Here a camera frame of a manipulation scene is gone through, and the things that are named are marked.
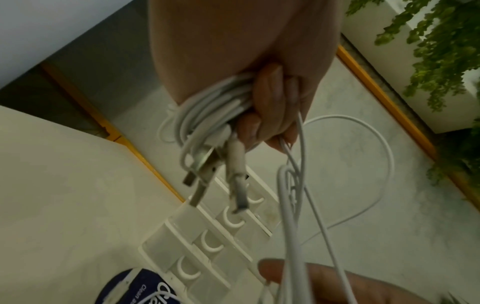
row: orange strip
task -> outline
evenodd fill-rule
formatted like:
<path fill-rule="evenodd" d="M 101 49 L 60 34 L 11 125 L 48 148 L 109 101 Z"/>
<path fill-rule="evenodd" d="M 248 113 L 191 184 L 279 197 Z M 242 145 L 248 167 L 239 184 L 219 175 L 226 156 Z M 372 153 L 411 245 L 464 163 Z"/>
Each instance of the orange strip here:
<path fill-rule="evenodd" d="M 175 189 L 167 182 L 163 176 L 158 173 L 158 171 L 153 168 L 152 165 L 140 154 L 140 152 L 132 145 L 132 143 L 127 140 L 125 137 L 120 136 L 117 140 L 115 140 L 116 143 L 119 143 L 121 145 L 126 146 L 132 153 L 176 196 L 181 202 L 185 202 L 185 199 L 175 191 Z"/>
<path fill-rule="evenodd" d="M 69 95 L 79 106 L 81 106 L 99 125 L 106 129 L 106 139 L 115 141 L 121 136 L 120 132 L 103 117 L 102 114 L 90 103 L 88 98 L 74 86 L 56 67 L 44 61 L 39 64 L 45 74 L 56 83 L 67 95 Z"/>
<path fill-rule="evenodd" d="M 352 56 L 339 46 L 336 52 L 338 58 L 351 70 L 351 72 L 363 83 L 363 85 L 380 101 L 386 110 L 398 121 L 405 131 L 433 160 L 437 160 L 437 152 L 428 138 L 411 122 L 410 119 L 393 103 L 376 82 L 361 68 Z M 473 190 L 464 173 L 454 172 L 449 174 L 450 180 L 460 189 L 465 197 L 480 211 L 480 195 Z"/>
<path fill-rule="evenodd" d="M 88 98 L 52 64 L 44 61 L 40 68 L 50 79 L 56 83 L 71 99 L 78 103 L 90 116 L 109 133 L 107 140 L 126 146 L 132 153 L 167 187 L 181 202 L 185 202 L 178 192 L 158 173 L 140 152 L 98 111 Z"/>

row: charging cable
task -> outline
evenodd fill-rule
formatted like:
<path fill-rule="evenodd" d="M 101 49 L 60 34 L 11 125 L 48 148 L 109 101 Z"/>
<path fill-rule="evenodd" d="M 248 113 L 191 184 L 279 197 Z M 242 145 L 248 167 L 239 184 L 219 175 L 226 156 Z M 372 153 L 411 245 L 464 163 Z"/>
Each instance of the charging cable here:
<path fill-rule="evenodd" d="M 230 121 L 252 106 L 252 83 L 254 76 L 252 73 L 244 73 L 229 77 L 193 95 L 179 107 L 173 121 L 173 135 L 175 141 L 181 147 L 180 165 L 183 169 L 186 171 L 190 169 L 187 165 L 188 155 L 194 156 L 209 138 L 226 129 Z M 307 141 L 304 133 L 304 125 L 325 119 L 350 120 L 367 128 L 380 140 L 388 159 L 387 178 L 377 199 L 367 208 L 329 225 L 325 224 L 306 182 L 308 158 Z M 299 162 L 299 164 L 294 160 L 290 147 L 283 140 L 280 140 L 280 144 L 288 157 L 287 164 L 281 166 L 276 175 L 280 215 L 285 237 L 286 259 L 282 284 L 275 297 L 275 302 L 281 304 L 289 302 L 302 304 L 314 303 L 307 268 L 302 259 L 301 244 L 297 237 L 297 227 L 303 198 L 305 196 L 318 222 L 320 228 L 319 233 L 323 235 L 328 252 L 340 278 L 346 299 L 349 304 L 357 304 L 345 270 L 337 258 L 328 229 L 367 212 L 382 199 L 387 185 L 394 174 L 394 157 L 392 150 L 385 138 L 375 128 L 354 117 L 327 115 L 316 117 L 303 123 L 301 115 L 298 114 L 296 125 L 301 156 L 301 162 Z M 164 125 L 160 126 L 160 134 L 164 127 Z"/>

